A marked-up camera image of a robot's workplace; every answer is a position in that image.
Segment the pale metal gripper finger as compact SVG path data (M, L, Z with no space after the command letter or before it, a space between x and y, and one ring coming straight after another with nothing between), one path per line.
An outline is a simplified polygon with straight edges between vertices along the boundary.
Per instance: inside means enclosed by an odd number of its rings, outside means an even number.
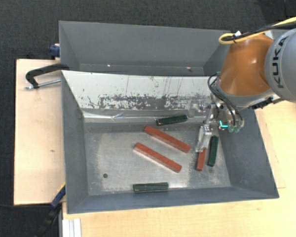
M205 137L205 128L204 126L200 126L199 132L198 132L198 137L197 137L197 142L195 145L195 151L199 152L203 148L203 143L204 143L204 137Z
M204 127L203 140L202 140L202 148L203 149L208 148L211 136L212 136L212 128L211 127Z

